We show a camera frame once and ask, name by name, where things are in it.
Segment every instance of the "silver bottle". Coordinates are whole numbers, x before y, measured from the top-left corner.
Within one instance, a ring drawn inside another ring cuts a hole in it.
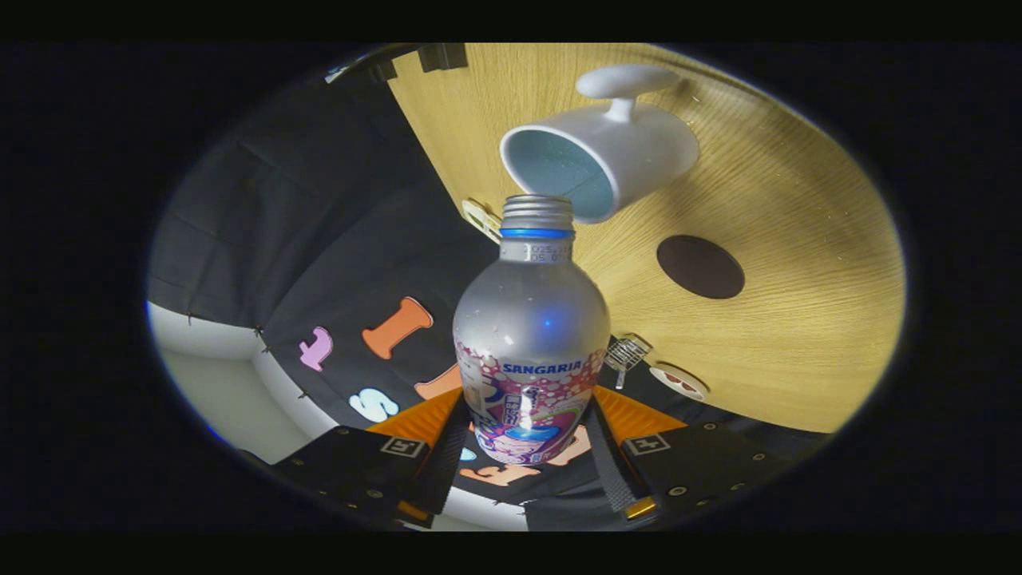
[[[592,397],[610,338],[607,305],[571,260],[571,202],[514,195],[500,258],[462,295],[454,341],[479,447],[503,464],[556,458]]]

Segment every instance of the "white round object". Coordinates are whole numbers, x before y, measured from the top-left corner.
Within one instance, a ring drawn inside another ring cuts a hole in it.
[[[571,198],[574,221],[596,224],[687,173],[699,141],[672,112],[636,98],[680,82],[673,71],[644,64],[601,67],[578,79],[592,98],[612,99],[512,128],[501,159],[525,193]]]
[[[669,364],[657,364],[649,369],[649,373],[657,380],[660,380],[663,385],[690,399],[704,401],[706,396],[709,395],[709,389],[706,388],[706,384],[703,384],[699,381],[699,378],[681,368],[676,368]]]

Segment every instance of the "wooden table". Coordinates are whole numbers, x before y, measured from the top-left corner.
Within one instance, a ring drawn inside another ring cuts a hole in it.
[[[509,129],[597,103],[575,92],[590,69],[652,63],[682,76],[640,101],[685,119],[695,166],[607,222],[576,224],[575,260],[600,286],[612,333],[709,388],[706,402],[763,422],[837,430],[885,371],[905,310],[897,230],[876,186],[796,111],[705,64],[645,44],[468,44],[467,67],[423,73],[413,52],[389,80],[459,209],[500,214],[521,193],[501,162]],[[685,234],[724,247],[744,289],[697,296],[657,261]]]

